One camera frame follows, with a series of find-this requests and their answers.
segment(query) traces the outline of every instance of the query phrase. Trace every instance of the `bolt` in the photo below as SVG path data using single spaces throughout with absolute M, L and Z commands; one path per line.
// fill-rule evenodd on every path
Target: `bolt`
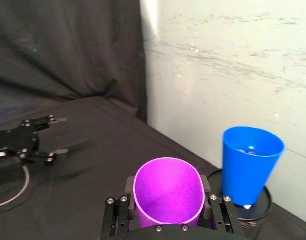
M 127 196 L 121 197 L 121 201 L 122 201 L 122 202 L 126 202 L 126 201 L 127 201 Z
M 231 198 L 230 198 L 229 196 L 225 196 L 225 197 L 224 197 L 224 201 L 225 201 L 225 202 L 230 202 L 230 201 L 231 201 Z
M 209 197 L 211 200 L 216 200 L 217 199 L 217 197 L 215 196 L 215 195 L 210 195 L 210 197 Z
M 106 200 L 107 204 L 113 204 L 114 203 L 114 199 L 113 198 L 109 198 L 108 200 Z
M 189 227 L 187 225 L 182 225 L 181 229 L 182 229 L 183 232 L 187 232 Z
M 155 230 L 156 230 L 156 232 L 160 233 L 160 232 L 163 230 L 163 227 L 160 226 L 160 225 L 157 225 L 157 226 L 155 227 Z

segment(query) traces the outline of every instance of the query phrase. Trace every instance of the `black table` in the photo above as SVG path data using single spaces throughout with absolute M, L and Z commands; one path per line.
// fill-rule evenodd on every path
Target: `black table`
M 98 239 L 105 199 L 121 196 L 127 177 L 154 158 L 186 160 L 203 175 L 216 170 L 102 97 L 19 115 L 0 123 L 0 130 L 49 114 L 68 121 L 39 133 L 41 149 L 68 148 L 70 153 L 55 167 L 29 166 L 28 190 L 19 200 L 0 208 L 0 240 Z M 5 170 L 7 181 L 23 184 L 23 176 L 15 177 L 21 173 L 9 171 Z M 259 239 L 305 240 L 306 223 L 274 205 Z

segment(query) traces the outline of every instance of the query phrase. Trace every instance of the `white cable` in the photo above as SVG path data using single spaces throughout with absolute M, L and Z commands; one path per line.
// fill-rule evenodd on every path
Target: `white cable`
M 8 204 L 8 203 L 10 203 L 10 202 L 12 202 L 12 201 L 14 201 L 15 199 L 17 199 L 17 198 L 18 198 L 19 196 L 21 196 L 21 195 L 23 194 L 23 192 L 25 192 L 25 190 L 27 189 L 28 184 L 29 184 L 29 171 L 28 171 L 28 169 L 27 169 L 26 166 L 23 166 L 23 170 L 24 170 L 24 172 L 25 172 L 25 184 L 24 184 L 22 190 L 21 190 L 15 197 L 11 198 L 10 200 L 8 200 L 8 201 L 6 201 L 6 202 L 1 203 L 1 204 L 0 204 L 0 207 L 1 207 L 1 206 L 4 206 L 4 205 L 6 205 L 6 204 Z

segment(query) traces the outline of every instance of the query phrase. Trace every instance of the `black mesh wastebasket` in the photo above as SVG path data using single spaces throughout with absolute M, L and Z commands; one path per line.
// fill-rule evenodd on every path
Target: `black mesh wastebasket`
M 221 194 L 222 173 L 218 170 L 208 176 L 208 182 L 211 187 L 211 193 L 218 196 Z M 265 221 L 265 217 L 270 211 L 272 205 L 271 196 L 265 187 L 259 196 L 257 202 L 250 209 L 245 209 L 242 206 L 235 205 L 236 213 L 246 239 L 254 240 Z

